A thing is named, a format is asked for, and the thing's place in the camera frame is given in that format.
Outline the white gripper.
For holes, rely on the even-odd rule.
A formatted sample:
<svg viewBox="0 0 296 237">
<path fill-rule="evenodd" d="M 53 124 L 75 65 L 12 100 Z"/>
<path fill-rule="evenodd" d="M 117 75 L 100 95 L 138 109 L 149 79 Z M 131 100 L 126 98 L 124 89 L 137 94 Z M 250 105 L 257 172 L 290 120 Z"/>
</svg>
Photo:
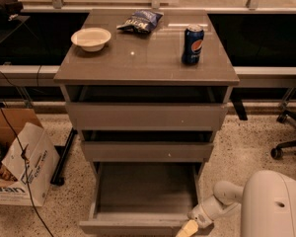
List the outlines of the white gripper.
<svg viewBox="0 0 296 237">
<path fill-rule="evenodd" d="M 206 228 L 216 219 L 233 214 L 237 210 L 234 198 L 212 195 L 194 207 L 187 217 L 187 221 L 179 230 L 176 237 L 191 237 L 199 228 Z"/>
</svg>

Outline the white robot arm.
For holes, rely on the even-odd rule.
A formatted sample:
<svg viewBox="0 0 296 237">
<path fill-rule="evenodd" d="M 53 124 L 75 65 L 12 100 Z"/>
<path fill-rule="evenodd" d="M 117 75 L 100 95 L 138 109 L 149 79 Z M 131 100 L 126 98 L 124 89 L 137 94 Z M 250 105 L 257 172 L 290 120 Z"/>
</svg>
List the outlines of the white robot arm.
<svg viewBox="0 0 296 237">
<path fill-rule="evenodd" d="M 191 237 L 236 210 L 241 237 L 296 237 L 296 181 L 274 171 L 258 171 L 242 187 L 220 181 L 212 196 L 188 213 L 176 237 Z"/>
</svg>

